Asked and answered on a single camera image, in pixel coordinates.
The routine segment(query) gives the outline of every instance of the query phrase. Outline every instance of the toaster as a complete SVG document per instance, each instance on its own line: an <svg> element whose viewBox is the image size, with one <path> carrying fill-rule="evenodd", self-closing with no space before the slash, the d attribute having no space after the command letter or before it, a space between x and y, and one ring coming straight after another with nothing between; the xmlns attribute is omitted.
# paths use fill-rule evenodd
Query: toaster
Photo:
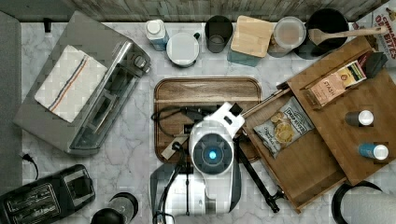
<svg viewBox="0 0 396 224"><path fill-rule="evenodd" d="M0 196L0 223L52 223L94 199L88 171L78 164Z"/></svg>
<svg viewBox="0 0 396 224"><path fill-rule="evenodd" d="M104 78L71 123L48 111L34 97L67 45L84 51L107 68ZM77 11L13 121L65 153L95 154L139 79L149 69L150 57L132 39Z"/></svg>

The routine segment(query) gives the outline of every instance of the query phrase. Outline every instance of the small bottle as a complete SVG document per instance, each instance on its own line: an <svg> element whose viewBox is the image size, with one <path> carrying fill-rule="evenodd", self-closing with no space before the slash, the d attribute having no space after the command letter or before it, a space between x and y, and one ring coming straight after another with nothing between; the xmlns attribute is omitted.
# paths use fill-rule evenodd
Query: small bottle
<svg viewBox="0 0 396 224"><path fill-rule="evenodd" d="M163 21L155 20L146 22L146 35L156 50L166 50L169 35L166 32Z"/></svg>

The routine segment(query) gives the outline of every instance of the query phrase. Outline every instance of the power cord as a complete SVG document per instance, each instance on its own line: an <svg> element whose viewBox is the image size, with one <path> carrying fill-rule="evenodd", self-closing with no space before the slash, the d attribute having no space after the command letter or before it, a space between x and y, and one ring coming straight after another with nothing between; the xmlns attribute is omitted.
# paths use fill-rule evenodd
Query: power cord
<svg viewBox="0 0 396 224"><path fill-rule="evenodd" d="M33 158L29 155L29 154L21 154L21 157L24 161L29 161L30 163L32 163L35 166L35 180L38 179L38 168L37 168L37 164L35 164L35 161L33 160Z"/></svg>
<svg viewBox="0 0 396 224"><path fill-rule="evenodd" d="M168 115L165 115L163 117L161 117L161 114L165 113L165 112L171 112ZM170 105L167 107L162 108L161 110L159 110L158 112L154 113L151 115L151 119L154 120L155 122L157 122L158 124L158 128L161 130L161 132L163 132L165 135L170 136L170 137L176 137L175 134L171 134L169 132L167 132L163 126L161 125L161 120L163 119L167 119L170 118L178 113L182 113L184 115L187 115L187 113L193 113L196 115L202 115L203 117L213 113L213 111L209 111L209 110L204 110L204 109L193 109L193 106L177 106L177 105Z"/></svg>
<svg viewBox="0 0 396 224"><path fill-rule="evenodd" d="M164 191L163 191L163 195L161 196L161 199L158 203L158 208L157 208L157 212L154 218L157 219L157 223L163 223L166 224L166 216L170 216L169 214L167 214L165 212L165 204L166 204L166 198L168 196L168 192L169 189L171 188L172 183L175 181L178 173L180 172L180 170L183 168L183 166L185 166L186 164L186 152L184 151L183 146L179 143L179 142L175 142L172 145L172 149L176 150L180 153L180 158L178 159L177 165L175 167L174 172L172 173L168 184L166 185Z"/></svg>

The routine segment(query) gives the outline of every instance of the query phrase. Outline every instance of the blue light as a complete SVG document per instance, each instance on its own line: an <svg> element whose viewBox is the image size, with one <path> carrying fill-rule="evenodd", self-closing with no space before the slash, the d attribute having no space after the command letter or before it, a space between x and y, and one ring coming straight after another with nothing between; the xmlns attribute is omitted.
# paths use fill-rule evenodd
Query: blue light
<svg viewBox="0 0 396 224"><path fill-rule="evenodd" d="M209 152L209 158L214 160L217 157L216 152L215 151L210 151Z"/></svg>

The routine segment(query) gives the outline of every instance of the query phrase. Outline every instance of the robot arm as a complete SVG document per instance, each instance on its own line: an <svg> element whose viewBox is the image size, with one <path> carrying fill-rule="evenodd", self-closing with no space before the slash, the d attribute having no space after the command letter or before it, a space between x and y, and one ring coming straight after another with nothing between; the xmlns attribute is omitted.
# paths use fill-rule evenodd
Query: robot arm
<svg viewBox="0 0 396 224"><path fill-rule="evenodd" d="M150 199L155 224L174 223L173 217L180 215L224 214L233 210L241 194L239 166L233 158L233 137L245 122L240 112L238 105L225 103L193 126L189 142L193 172L178 175L174 180L170 177L163 192L165 199L159 200L159 204L164 203L161 213L156 203L160 180L158 176L153 178L158 170L151 175Z"/></svg>

